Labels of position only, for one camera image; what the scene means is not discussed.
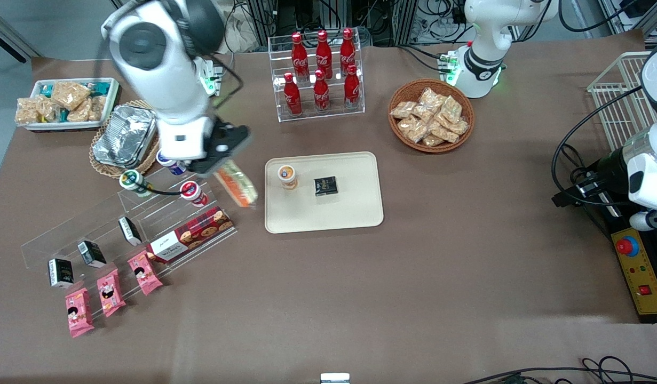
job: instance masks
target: red bottle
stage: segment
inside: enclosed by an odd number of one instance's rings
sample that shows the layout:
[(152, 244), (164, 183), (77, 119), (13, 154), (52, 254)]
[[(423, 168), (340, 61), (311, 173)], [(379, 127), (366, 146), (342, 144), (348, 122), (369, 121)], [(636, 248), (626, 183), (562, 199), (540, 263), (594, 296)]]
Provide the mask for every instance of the red bottle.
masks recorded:
[(326, 84), (323, 70), (317, 69), (314, 71), (314, 75), (316, 75), (316, 83), (314, 83), (314, 106), (319, 114), (325, 114), (330, 108), (328, 84)]
[(283, 94), (286, 97), (286, 103), (290, 116), (297, 117), (302, 114), (302, 102), (299, 99), (299, 88), (297, 84), (292, 81), (292, 73), (286, 72), (283, 74), (286, 84), (283, 87)]
[(323, 70), (326, 78), (333, 78), (333, 56), (328, 46), (328, 32), (319, 31), (319, 45), (316, 46), (316, 66)]
[(357, 66), (347, 66), (347, 77), (345, 77), (345, 108), (357, 109), (359, 106), (359, 78), (357, 77)]
[(292, 33), (292, 67), (298, 83), (309, 81), (309, 64), (307, 63), (307, 50), (302, 45), (302, 35), (299, 32)]
[(347, 67), (354, 64), (354, 42), (352, 28), (343, 29), (343, 45), (340, 46), (340, 74), (347, 76)]

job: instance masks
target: wicker basket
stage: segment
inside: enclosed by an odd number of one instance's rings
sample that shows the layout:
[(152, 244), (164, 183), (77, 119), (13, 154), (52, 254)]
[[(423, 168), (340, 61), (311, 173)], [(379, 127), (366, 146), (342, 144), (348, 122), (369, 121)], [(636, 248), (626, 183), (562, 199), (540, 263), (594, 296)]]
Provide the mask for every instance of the wicker basket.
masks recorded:
[[(150, 104), (144, 102), (143, 100), (133, 100), (127, 102), (126, 104), (131, 105), (131, 107), (153, 109), (153, 107), (151, 107)], [(96, 160), (96, 158), (93, 157), (93, 145), (96, 144), (96, 142), (105, 133), (106, 128), (108, 128), (108, 122), (110, 121), (111, 118), (113, 118), (113, 114), (110, 114), (108, 119), (103, 122), (103, 125), (101, 126), (101, 128), (99, 128), (98, 132), (96, 133), (96, 136), (93, 138), (93, 141), (91, 141), (91, 148), (89, 148), (89, 161), (91, 162), (91, 166), (94, 168), (94, 170), (96, 170), (98, 173), (101, 173), (101, 175), (106, 175), (107, 177), (119, 179), (122, 173), (126, 171), (125, 168), (114, 167), (113, 165), (99, 163)], [(158, 138), (156, 132), (155, 136), (153, 136), (153, 139), (151, 140), (150, 146), (146, 150), (146, 153), (144, 155), (145, 157), (143, 158), (143, 162), (141, 162), (134, 169), (140, 172), (141, 174), (145, 174), (146, 172), (148, 172), (148, 170), (153, 166), (153, 163), (155, 163), (155, 156), (157, 155), (158, 150), (160, 150), (160, 138)]]
[(419, 80), (414, 80), (410, 83), (406, 83), (399, 87), (398, 90), (392, 95), (390, 99), (390, 107), (387, 109), (387, 112), (392, 111), (400, 102), (403, 101), (413, 101), (418, 102), (418, 98), (423, 94), (423, 90), (427, 87), (430, 87), (431, 90), (434, 90), (435, 93), (441, 95), (452, 95), (458, 103), (463, 107), (462, 117), (468, 123), (468, 130), (460, 136), (456, 143), (442, 143), (438, 146), (427, 147), (422, 144), (414, 143), (409, 139), (405, 138), (404, 135), (399, 131), (397, 126), (397, 119), (388, 114), (387, 118), (390, 120), (390, 128), (392, 132), (399, 138), (404, 144), (414, 148), (416, 150), (425, 151), (426, 153), (443, 153), (443, 151), (450, 151), (458, 146), (462, 145), (463, 142), (467, 140), (470, 134), (473, 132), (475, 127), (475, 113), (473, 112), (473, 106), (470, 104), (470, 100), (458, 89), (448, 85), (447, 83), (441, 80), (435, 80), (433, 78), (419, 78)]

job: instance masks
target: brown table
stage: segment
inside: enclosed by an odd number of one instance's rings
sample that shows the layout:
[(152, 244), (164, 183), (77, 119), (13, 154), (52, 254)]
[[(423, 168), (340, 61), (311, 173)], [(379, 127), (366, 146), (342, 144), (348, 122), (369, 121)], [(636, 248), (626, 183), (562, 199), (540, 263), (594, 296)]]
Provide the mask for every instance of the brown table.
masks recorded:
[[(372, 151), (384, 222), (272, 235), (263, 207), (219, 194), (239, 233), (76, 340), (19, 246), (118, 185), (89, 166), (93, 133), (18, 129), (0, 174), (0, 382), (292, 383), (343, 371), (357, 383), (463, 382), (609, 353), (657, 374), (657, 325), (636, 324), (611, 247), (583, 212), (550, 201), (553, 149), (592, 109), (584, 88), (639, 50), (638, 33), (516, 44), (501, 83), (472, 102), (473, 136), (445, 155), (390, 132), (394, 90), (432, 75), (402, 51), (365, 49), (364, 115), (281, 125), (266, 54), (236, 56), (246, 87), (220, 113), (255, 132), (236, 158), (253, 182), (273, 157)], [(34, 78), (92, 65), (35, 59)], [(101, 72), (116, 76), (109, 62)], [(134, 98), (125, 85), (122, 101)], [(600, 126), (582, 131), (572, 143), (583, 156), (603, 155)]]

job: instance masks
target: clear acrylic rack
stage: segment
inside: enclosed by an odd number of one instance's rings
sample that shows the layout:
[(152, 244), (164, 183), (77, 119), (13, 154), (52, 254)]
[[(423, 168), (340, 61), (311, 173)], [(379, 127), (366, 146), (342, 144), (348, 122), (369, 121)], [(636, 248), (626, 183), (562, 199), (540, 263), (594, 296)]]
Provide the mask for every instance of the clear acrylic rack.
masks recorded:
[(297, 83), (297, 87), (299, 87), (299, 97), (302, 101), (302, 114), (297, 117), (291, 116), (283, 94), (283, 86), (285, 85), (283, 74), (286, 72), (295, 73), (292, 68), (291, 36), (269, 37), (269, 61), (272, 67), (272, 86), (274, 88), (276, 114), (279, 117), (279, 122), (364, 113), (365, 94), (364, 73), (362, 70), (362, 47), (358, 29), (353, 28), (352, 31), (354, 33), (352, 37), (355, 49), (354, 63), (357, 66), (357, 76), (359, 77), (359, 104), (357, 108), (345, 108), (345, 79), (342, 78), (340, 74), (340, 46), (343, 44), (343, 34), (341, 30), (331, 30), (328, 31), (328, 45), (331, 48), (331, 56), (333, 56), (333, 78), (326, 80), (326, 83), (328, 83), (330, 109), (321, 114), (314, 109), (313, 87), (314, 82), (316, 81), (314, 71), (316, 70), (316, 45), (318, 44), (318, 34), (316, 32), (308, 32), (302, 34), (302, 42), (307, 50), (310, 80)]
[[(148, 175), (145, 179), (155, 189), (177, 190), (184, 181), (196, 180), (196, 175), (193, 173), (173, 175), (167, 168), (162, 168)], [(62, 306), (62, 299), (66, 294), (85, 287), (89, 290), (93, 318), (97, 318), (103, 313), (96, 286), (96, 281), (100, 277), (104, 277), (114, 268), (117, 268), (123, 298), (132, 297), (140, 292), (140, 287), (126, 261), (145, 250), (150, 241), (169, 233), (169, 231), (185, 224), (186, 221), (217, 205), (217, 200), (209, 183), (204, 180), (197, 181), (201, 185), (202, 191), (210, 199), (209, 203), (203, 207), (193, 206), (190, 202), (178, 196), (152, 194), (148, 197), (138, 197), (130, 190), (121, 190), (86, 212), (23, 244), (21, 250), (25, 267), (32, 272), (36, 272), (43, 281), (47, 282), (48, 260), (52, 258), (69, 260), (72, 263), (74, 273), (74, 286), (69, 289), (51, 287), (50, 290), (52, 294), (60, 296)], [(118, 224), (118, 220), (122, 216), (128, 217), (136, 225), (136, 229), (143, 240), (140, 245), (133, 246), (126, 242)], [(209, 243), (199, 246), (170, 264), (153, 262), (155, 273), (159, 278), (165, 277), (235, 233), (235, 227), (228, 228)], [(93, 268), (84, 264), (82, 256), (77, 250), (77, 244), (82, 240), (89, 240), (99, 245), (108, 264), (102, 268)]]

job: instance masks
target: black box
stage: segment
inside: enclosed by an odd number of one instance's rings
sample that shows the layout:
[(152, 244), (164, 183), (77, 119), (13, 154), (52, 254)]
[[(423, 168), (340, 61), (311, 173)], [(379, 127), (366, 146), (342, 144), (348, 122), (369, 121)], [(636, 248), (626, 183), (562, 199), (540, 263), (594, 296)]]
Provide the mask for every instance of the black box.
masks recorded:
[(314, 179), (314, 185), (316, 186), (316, 190), (314, 190), (316, 196), (338, 193), (338, 184), (336, 184), (335, 177), (316, 178)]
[(74, 284), (72, 263), (67, 260), (52, 259), (48, 261), (48, 277), (51, 287), (70, 287)]
[(128, 217), (121, 217), (118, 222), (125, 240), (131, 245), (139, 245), (141, 243), (141, 236), (138, 234), (136, 226), (134, 226), (131, 220)]
[(79, 248), (79, 253), (82, 254), (84, 263), (89, 267), (101, 268), (106, 265), (106, 258), (103, 257), (103, 253), (96, 243), (84, 240), (77, 245), (77, 248)]

